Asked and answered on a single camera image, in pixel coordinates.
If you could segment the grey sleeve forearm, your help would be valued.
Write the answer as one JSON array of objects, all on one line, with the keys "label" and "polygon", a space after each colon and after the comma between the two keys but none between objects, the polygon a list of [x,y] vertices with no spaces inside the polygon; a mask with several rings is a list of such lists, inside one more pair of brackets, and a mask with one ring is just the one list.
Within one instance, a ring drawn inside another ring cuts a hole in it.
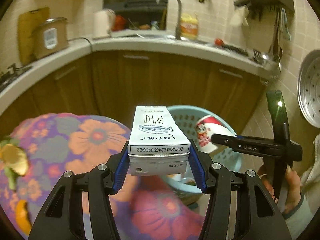
[{"label": "grey sleeve forearm", "polygon": [[305,195],[301,193],[300,196],[301,199],[297,206],[288,213],[282,213],[289,229],[291,239],[297,239],[314,217],[314,213],[311,212]]}]

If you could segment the person's right hand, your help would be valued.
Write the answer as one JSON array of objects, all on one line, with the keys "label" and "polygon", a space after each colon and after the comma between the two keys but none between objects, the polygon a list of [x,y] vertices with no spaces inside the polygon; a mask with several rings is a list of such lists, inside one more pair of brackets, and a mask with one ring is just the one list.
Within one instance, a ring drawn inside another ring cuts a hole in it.
[{"label": "person's right hand", "polygon": [[[270,193],[271,197],[276,200],[276,197],[274,196],[274,189],[268,181],[267,169],[265,165],[259,168],[257,174],[260,176],[261,181],[263,182],[267,191]],[[283,214],[287,215],[299,204],[302,197],[300,194],[300,177],[289,165],[287,165],[285,179],[288,183],[288,192]]]}]

